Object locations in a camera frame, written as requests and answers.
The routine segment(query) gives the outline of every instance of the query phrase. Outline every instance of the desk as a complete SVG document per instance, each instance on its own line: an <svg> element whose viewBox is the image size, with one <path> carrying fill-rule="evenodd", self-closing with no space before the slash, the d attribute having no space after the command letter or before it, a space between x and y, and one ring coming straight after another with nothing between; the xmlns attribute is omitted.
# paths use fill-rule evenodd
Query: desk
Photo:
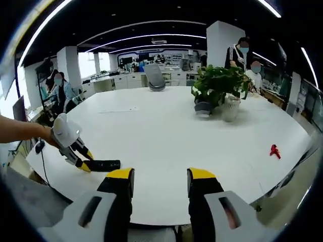
<svg viewBox="0 0 323 242"><path fill-rule="evenodd" d="M43 106L40 106L36 108L35 110L31 110L27 115L28 121L29 122L36 122L37 119L41 116L44 108Z"/></svg>
<svg viewBox="0 0 323 242"><path fill-rule="evenodd" d="M137 111L108 112L137 107ZM119 159L135 168L132 223L188 224L187 168L207 169L224 190L251 203L276 186L299 161L310 137L279 107L257 96L242 100L237 120L199 119L190 87L96 93L68 114L95 159ZM269 156L272 144L281 160ZM43 150L49 183L76 200L96 190L105 174L68 164L59 151ZM27 161L45 178L41 155Z"/></svg>
<svg viewBox="0 0 323 242"><path fill-rule="evenodd" d="M278 96L278 92L269 90L269 89L262 89L264 96L271 101L273 101L274 104L276 104L278 107L282 107L284 104L284 100Z"/></svg>

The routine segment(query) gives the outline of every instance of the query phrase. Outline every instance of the gray pot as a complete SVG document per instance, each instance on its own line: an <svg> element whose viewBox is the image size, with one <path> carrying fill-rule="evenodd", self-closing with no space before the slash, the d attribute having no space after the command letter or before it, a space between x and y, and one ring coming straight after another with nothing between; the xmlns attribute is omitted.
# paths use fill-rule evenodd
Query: gray pot
<svg viewBox="0 0 323 242"><path fill-rule="evenodd" d="M208 102L198 102L195 104L194 109L199 117L209 117L212 111L212 105Z"/></svg>

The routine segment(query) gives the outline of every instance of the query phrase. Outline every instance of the black hair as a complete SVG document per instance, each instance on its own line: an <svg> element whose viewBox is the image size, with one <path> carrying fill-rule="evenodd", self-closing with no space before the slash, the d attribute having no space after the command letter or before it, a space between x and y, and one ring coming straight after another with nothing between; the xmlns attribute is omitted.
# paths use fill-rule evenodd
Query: black hair
<svg viewBox="0 0 323 242"><path fill-rule="evenodd" d="M249 38L247 37L241 37L238 41L238 44L240 44L241 42L247 42L249 44Z"/></svg>

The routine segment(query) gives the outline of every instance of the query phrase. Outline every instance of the ceiling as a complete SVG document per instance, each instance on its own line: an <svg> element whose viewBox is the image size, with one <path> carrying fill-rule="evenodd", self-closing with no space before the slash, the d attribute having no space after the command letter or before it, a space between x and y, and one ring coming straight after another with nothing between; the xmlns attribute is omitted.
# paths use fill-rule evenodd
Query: ceiling
<svg viewBox="0 0 323 242"><path fill-rule="evenodd" d="M39 16L21 40L17 53L23 52L33 32L62 1L54 1ZM306 5L299 0L267 2L271 2L282 18L276 18L256 0L222 0L193 4L188 1L137 1L129 4L122 1L73 0L36 38L24 65L28 66L53 56L68 45L77 45L78 50L84 52L95 46L139 35L169 33L206 37L206 28L221 20L244 29L250 37L250 50L277 64L281 62L281 56L277 44L271 39L278 41L287 54L289 67L314 83L300 47L307 50L317 79L320 79L323 72L318 67L323 61L320 50L316 47L319 46L316 36L318 32L313 31L319 14L318 6L314 3ZM166 20L182 22L155 22ZM100 35L115 28L118 29ZM180 36L167 36L166 39L168 44L191 44L194 49L206 50L205 39ZM110 52L148 44L151 44L151 38L137 38L110 44L107 48L95 51Z"/></svg>

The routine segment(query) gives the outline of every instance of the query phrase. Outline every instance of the monitor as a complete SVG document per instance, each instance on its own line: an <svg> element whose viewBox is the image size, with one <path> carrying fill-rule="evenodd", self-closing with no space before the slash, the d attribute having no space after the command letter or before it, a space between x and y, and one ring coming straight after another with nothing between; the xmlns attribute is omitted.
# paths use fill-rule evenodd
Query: monitor
<svg viewBox="0 0 323 242"><path fill-rule="evenodd" d="M37 73L38 83L47 80L53 72L53 63L50 58L44 60L44 62L35 69Z"/></svg>
<svg viewBox="0 0 323 242"><path fill-rule="evenodd" d="M27 116L25 111L24 96L20 97L18 101L12 107L14 111L14 119L22 122L27 122Z"/></svg>
<svg viewBox="0 0 323 242"><path fill-rule="evenodd" d="M149 53L139 54L139 61L143 61L144 59L149 59Z"/></svg>

